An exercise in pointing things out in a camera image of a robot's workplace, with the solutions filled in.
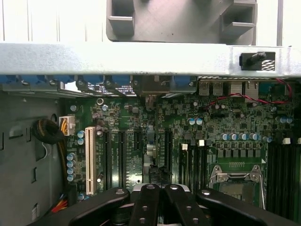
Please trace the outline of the CPU socket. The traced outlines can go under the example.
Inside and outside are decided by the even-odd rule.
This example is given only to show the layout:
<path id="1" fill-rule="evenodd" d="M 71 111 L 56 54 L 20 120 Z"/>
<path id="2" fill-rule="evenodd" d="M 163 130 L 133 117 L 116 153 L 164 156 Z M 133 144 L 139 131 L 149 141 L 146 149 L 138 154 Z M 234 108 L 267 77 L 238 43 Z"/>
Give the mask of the CPU socket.
<path id="1" fill-rule="evenodd" d="M 208 187 L 266 209 L 264 176 L 258 164 L 241 171 L 223 170 L 220 165 L 214 165 Z"/>

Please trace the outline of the short black expansion slot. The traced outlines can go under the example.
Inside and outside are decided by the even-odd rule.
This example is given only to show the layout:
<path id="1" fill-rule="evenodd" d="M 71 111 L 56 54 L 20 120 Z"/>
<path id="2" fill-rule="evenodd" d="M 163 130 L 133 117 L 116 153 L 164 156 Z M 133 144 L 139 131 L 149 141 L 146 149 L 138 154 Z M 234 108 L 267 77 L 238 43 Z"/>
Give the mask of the short black expansion slot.
<path id="1" fill-rule="evenodd" d="M 143 133 L 141 129 L 134 132 L 134 148 L 136 151 L 141 151 L 143 148 Z"/>

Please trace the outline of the blue expansion slot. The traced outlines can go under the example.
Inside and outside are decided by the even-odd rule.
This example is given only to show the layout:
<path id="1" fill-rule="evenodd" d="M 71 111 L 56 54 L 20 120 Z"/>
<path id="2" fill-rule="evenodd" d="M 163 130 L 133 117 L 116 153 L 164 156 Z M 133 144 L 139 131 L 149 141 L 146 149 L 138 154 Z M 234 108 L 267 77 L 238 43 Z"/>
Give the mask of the blue expansion slot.
<path id="1" fill-rule="evenodd" d="M 148 125 L 146 129 L 147 143 L 150 145 L 155 144 L 155 129 L 153 125 Z"/>

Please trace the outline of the white expansion slot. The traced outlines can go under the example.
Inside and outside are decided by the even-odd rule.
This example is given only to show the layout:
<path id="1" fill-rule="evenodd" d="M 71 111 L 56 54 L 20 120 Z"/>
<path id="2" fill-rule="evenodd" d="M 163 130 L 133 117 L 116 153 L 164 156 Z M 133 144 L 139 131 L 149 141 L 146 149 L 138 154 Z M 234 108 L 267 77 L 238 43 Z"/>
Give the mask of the white expansion slot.
<path id="1" fill-rule="evenodd" d="M 94 195 L 96 191 L 96 141 L 95 127 L 85 128 L 86 193 Z"/>

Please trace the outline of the green motherboard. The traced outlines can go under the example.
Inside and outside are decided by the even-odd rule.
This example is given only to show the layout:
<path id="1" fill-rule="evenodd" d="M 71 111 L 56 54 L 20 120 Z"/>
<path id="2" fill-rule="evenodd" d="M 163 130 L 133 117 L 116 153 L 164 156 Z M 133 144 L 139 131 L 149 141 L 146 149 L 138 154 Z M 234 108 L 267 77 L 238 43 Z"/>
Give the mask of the green motherboard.
<path id="1" fill-rule="evenodd" d="M 75 116 L 75 134 L 67 136 L 65 179 L 74 201 L 86 193 L 85 128 L 95 127 L 96 191 L 105 191 L 104 133 L 111 133 L 112 188 L 119 186 L 118 132 L 126 132 L 126 189 L 142 183 L 182 184 L 195 193 L 208 187 L 214 165 L 223 170 L 263 171 L 266 210 L 297 220 L 301 211 L 301 83 L 277 79 L 228 83 L 202 82 L 191 94 L 169 94 L 157 100 L 159 162 L 143 174 L 148 112 L 136 95 L 65 101 Z M 143 133 L 143 148 L 134 148 L 134 132 Z M 172 168 L 165 166 L 165 131 L 172 136 Z"/>

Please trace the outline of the white power connector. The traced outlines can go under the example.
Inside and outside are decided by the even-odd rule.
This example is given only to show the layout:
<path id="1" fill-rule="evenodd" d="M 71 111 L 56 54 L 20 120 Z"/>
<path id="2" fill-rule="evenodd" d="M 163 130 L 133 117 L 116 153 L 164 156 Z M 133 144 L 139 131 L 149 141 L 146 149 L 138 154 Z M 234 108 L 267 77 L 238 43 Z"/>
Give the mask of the white power connector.
<path id="1" fill-rule="evenodd" d="M 75 116 L 59 117 L 59 129 L 65 136 L 73 136 L 75 134 Z"/>

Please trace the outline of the open black PC case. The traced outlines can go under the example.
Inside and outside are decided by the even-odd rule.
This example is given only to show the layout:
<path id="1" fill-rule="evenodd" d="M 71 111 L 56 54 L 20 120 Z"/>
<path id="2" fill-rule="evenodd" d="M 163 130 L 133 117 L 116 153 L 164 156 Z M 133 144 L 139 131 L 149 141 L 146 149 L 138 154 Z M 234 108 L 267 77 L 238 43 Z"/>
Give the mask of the open black PC case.
<path id="1" fill-rule="evenodd" d="M 275 70 L 242 71 L 240 55 L 256 52 L 275 52 Z M 26 226 L 103 193 L 74 201 L 65 179 L 67 136 L 59 129 L 59 117 L 67 116 L 64 103 L 106 95 L 144 100 L 142 80 L 156 75 L 167 88 L 161 96 L 194 93 L 205 81 L 228 83 L 233 91 L 242 90 L 248 81 L 301 83 L 301 48 L 0 43 L 0 226 Z M 134 187 L 132 201 L 144 184 Z M 182 226 L 172 218 L 176 212 L 164 193 L 167 185 L 160 186 L 157 226 Z M 176 185 L 195 198 L 196 192 L 186 185 Z"/>

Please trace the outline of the grey plastic parts rack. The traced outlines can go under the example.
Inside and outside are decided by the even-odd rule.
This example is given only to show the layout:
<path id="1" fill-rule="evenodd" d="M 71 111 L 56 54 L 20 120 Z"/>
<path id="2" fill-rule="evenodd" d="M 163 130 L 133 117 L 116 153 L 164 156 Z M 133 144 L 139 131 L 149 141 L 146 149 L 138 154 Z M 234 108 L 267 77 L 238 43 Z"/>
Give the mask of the grey plastic parts rack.
<path id="1" fill-rule="evenodd" d="M 106 0 L 111 41 L 254 45 L 257 0 Z"/>

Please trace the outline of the black case switch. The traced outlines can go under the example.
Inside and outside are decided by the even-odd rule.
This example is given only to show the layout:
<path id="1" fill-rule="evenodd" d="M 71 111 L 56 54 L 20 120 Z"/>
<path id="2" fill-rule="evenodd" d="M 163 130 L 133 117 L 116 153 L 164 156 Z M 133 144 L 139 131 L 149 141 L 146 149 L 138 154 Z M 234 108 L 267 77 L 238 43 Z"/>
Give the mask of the black case switch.
<path id="1" fill-rule="evenodd" d="M 242 53 L 239 66 L 242 71 L 274 71 L 275 52 Z"/>

